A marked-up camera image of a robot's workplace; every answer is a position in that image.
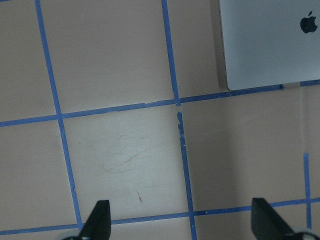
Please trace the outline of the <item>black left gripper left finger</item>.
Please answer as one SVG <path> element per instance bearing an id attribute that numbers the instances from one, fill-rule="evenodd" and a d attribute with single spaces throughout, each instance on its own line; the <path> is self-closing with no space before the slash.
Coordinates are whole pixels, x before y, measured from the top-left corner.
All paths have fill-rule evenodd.
<path id="1" fill-rule="evenodd" d="M 86 223 L 81 229 L 80 240 L 108 240 L 111 236 L 111 209 L 109 200 L 96 202 Z"/>

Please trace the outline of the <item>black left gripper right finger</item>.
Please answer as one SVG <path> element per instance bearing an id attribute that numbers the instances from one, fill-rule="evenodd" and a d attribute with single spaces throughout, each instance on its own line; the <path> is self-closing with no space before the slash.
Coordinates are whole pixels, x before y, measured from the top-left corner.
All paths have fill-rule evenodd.
<path id="1" fill-rule="evenodd" d="M 251 231 L 256 240 L 294 240 L 294 230 L 264 198 L 251 201 Z"/>

